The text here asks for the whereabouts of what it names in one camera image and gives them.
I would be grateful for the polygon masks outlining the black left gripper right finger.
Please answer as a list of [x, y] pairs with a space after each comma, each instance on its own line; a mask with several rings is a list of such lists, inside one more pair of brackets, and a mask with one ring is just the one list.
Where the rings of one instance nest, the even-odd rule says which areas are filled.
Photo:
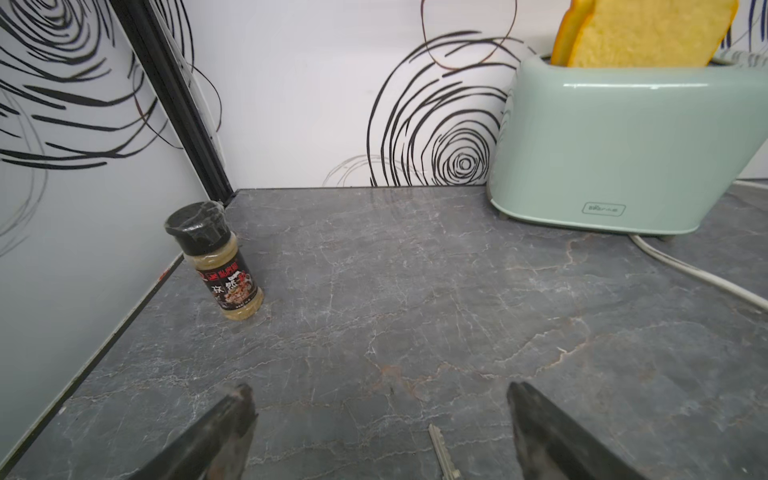
[[644, 480], [531, 384], [512, 382], [506, 397], [524, 479]]

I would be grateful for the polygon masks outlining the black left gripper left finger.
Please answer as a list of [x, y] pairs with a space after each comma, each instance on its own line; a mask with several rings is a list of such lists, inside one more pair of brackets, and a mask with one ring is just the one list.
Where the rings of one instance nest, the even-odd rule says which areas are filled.
[[253, 390], [234, 388], [133, 479], [240, 479], [257, 425]]

